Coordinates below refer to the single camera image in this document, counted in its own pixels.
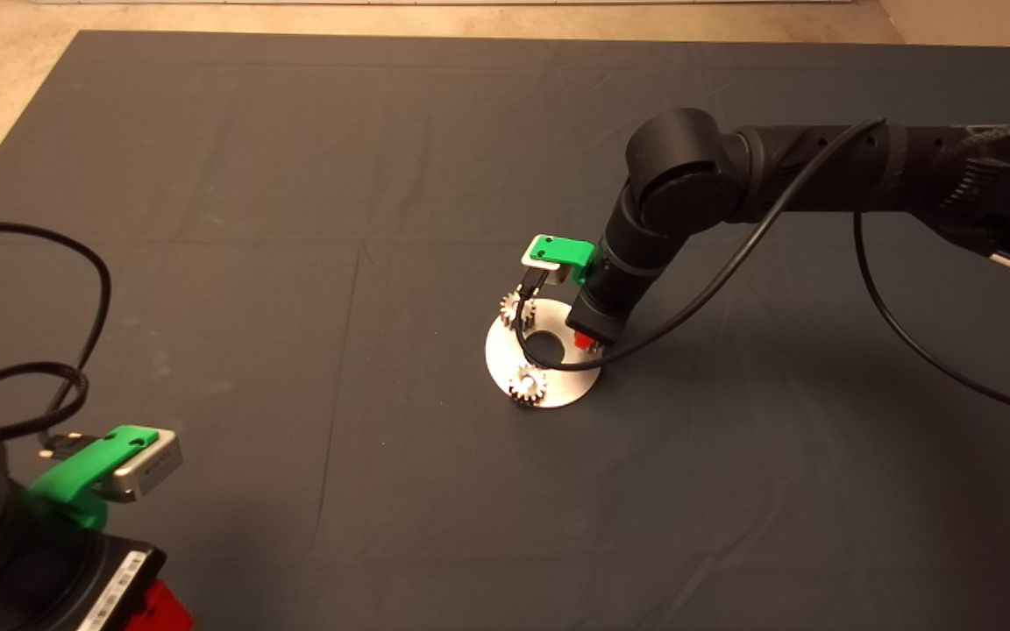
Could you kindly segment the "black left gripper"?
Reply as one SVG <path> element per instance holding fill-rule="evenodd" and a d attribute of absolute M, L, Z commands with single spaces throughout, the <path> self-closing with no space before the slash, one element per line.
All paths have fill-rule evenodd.
<path fill-rule="evenodd" d="M 78 528 L 52 513 L 0 518 L 0 630 L 191 631 L 149 542 Z"/>

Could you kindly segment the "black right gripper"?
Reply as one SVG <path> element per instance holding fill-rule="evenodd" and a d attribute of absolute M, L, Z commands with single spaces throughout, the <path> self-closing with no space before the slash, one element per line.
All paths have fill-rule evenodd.
<path fill-rule="evenodd" d="M 602 346 L 617 344 L 634 308 L 654 282 L 653 269 L 590 265 L 584 287 L 566 316 L 566 326 L 574 330 L 573 346 L 594 348 L 594 341 Z"/>

